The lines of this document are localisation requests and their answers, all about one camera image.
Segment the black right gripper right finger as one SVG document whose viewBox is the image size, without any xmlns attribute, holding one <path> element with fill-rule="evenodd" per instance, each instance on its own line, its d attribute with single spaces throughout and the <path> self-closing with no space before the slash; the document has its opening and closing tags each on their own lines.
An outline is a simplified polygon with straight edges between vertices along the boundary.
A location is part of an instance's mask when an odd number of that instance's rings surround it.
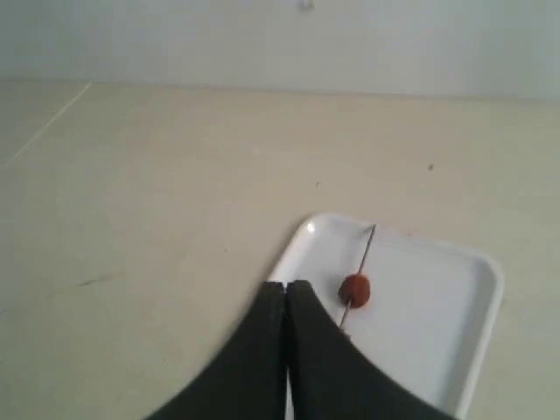
<svg viewBox="0 0 560 420">
<path fill-rule="evenodd" d="M 303 280 L 286 289 L 286 352 L 296 419 L 450 419 L 372 364 Z"/>
</svg>

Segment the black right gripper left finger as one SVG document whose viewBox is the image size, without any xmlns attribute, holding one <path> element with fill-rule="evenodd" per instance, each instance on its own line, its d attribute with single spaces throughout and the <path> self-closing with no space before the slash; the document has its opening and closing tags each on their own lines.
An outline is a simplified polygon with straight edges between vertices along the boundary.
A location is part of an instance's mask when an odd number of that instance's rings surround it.
<svg viewBox="0 0 560 420">
<path fill-rule="evenodd" d="M 284 286 L 263 283 L 228 342 L 150 419 L 284 419 Z"/>
</svg>

